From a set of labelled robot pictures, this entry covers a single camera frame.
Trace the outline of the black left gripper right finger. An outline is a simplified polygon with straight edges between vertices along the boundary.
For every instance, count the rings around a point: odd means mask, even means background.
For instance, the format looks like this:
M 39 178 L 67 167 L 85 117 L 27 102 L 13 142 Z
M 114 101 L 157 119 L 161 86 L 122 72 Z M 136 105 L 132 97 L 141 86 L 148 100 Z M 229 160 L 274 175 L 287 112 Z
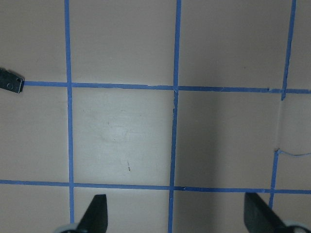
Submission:
M 286 229 L 284 222 L 257 193 L 245 193 L 243 220 L 249 233 L 280 233 Z

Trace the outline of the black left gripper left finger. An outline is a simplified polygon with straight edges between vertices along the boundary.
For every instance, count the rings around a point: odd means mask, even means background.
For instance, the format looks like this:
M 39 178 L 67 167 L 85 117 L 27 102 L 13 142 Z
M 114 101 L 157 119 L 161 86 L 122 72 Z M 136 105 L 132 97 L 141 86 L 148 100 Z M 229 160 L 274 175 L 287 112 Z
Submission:
M 105 233 L 107 227 L 106 194 L 95 195 L 75 231 L 77 233 Z

